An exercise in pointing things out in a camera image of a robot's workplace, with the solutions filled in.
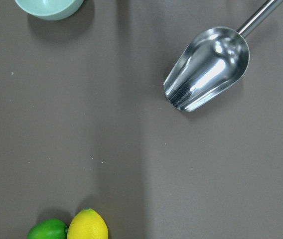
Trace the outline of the metal ice scoop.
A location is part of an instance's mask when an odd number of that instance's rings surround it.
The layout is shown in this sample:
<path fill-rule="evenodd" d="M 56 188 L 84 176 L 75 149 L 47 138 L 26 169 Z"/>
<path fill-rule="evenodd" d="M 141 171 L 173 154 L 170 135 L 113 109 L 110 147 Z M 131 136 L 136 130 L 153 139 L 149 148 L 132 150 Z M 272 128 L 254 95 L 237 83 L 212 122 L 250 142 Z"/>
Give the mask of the metal ice scoop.
<path fill-rule="evenodd" d="M 281 3 L 266 1 L 237 30 L 218 26 L 197 35 L 163 83 L 166 99 L 180 111 L 193 112 L 239 81 L 250 62 L 247 36 Z"/>

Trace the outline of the green lime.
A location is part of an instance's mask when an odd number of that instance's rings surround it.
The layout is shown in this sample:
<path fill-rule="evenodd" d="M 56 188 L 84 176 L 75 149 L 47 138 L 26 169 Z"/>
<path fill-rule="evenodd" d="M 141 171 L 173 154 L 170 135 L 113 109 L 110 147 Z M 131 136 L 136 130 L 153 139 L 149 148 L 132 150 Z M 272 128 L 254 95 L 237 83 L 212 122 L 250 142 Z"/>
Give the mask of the green lime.
<path fill-rule="evenodd" d="M 59 219 L 47 219 L 33 226 L 27 239 L 66 239 L 68 226 Z"/>

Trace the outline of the mint green bowl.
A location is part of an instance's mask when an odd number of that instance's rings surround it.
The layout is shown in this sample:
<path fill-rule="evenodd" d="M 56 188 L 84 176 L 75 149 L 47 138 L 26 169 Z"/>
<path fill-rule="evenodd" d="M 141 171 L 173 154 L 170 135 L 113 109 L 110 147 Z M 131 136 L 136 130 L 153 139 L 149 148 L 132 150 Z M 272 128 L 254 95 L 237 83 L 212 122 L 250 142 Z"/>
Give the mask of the mint green bowl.
<path fill-rule="evenodd" d="M 83 0 L 15 0 L 25 12 L 44 20 L 62 20 L 73 15 Z"/>

